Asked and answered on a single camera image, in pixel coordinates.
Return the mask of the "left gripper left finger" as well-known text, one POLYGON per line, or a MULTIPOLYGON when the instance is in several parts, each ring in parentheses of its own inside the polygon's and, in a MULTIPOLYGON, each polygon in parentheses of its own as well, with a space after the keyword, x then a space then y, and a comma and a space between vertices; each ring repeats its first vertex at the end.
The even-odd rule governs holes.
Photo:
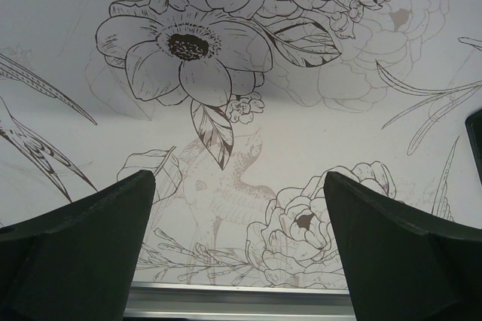
POLYGON ((1 229, 3 320, 121 320, 154 199, 141 170, 1 229))

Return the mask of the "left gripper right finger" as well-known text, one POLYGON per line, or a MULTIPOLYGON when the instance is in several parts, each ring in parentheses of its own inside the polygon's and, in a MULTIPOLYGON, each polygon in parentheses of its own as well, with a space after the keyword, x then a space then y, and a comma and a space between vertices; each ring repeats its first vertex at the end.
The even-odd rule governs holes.
POLYGON ((481 231, 339 172, 325 200, 358 320, 479 320, 481 231))

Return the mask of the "black fuse box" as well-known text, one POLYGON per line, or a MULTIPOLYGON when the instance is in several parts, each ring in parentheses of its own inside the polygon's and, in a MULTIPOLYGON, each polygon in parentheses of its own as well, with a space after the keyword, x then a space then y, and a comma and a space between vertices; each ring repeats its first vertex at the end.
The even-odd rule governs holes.
POLYGON ((482 109, 478 109, 466 118, 465 128, 477 167, 477 174, 482 182, 482 109))

